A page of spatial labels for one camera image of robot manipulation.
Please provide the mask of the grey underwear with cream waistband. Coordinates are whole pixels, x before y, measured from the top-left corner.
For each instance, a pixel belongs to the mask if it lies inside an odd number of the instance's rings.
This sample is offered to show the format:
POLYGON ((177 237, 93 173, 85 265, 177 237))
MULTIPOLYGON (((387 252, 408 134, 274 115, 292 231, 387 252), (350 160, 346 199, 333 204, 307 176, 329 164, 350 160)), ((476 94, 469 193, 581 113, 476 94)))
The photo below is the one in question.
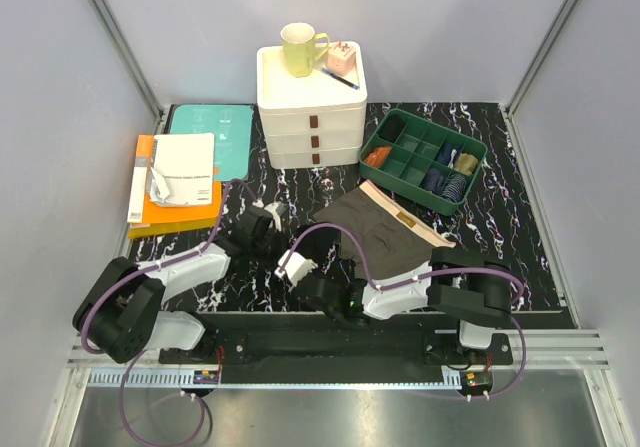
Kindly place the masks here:
POLYGON ((354 262, 354 274, 375 280, 413 270, 431 258, 435 248, 454 248, 415 215, 367 180, 314 214, 318 223, 332 223, 356 238, 340 235, 339 257, 354 262))

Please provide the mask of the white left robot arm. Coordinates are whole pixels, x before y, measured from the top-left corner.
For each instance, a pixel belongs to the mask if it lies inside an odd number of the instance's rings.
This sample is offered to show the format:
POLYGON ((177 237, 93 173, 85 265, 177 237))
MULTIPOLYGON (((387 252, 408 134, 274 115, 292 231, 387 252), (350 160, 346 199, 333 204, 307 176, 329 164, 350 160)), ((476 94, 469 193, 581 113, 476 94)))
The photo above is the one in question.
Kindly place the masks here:
POLYGON ((76 310, 73 327, 116 363, 154 349, 177 349, 193 362, 208 361, 216 339, 203 321, 192 313, 164 311, 163 304, 200 284, 217 282, 247 259, 273 255, 285 210, 280 202, 255 203, 230 234, 159 262, 111 260, 76 310))

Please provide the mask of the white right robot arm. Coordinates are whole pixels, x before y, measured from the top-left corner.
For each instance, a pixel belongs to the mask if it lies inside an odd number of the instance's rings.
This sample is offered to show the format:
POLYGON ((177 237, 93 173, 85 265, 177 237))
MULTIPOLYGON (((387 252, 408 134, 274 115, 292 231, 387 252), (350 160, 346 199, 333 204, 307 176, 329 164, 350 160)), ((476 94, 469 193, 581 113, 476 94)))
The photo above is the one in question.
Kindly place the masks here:
POLYGON ((300 303, 345 324, 384 321, 422 308, 452 316, 459 320, 455 354, 470 364, 488 354, 494 332, 510 325, 512 300, 524 293, 507 263, 444 247, 408 272, 346 286, 323 276, 315 262, 297 252, 286 251, 275 274, 291 282, 300 303))

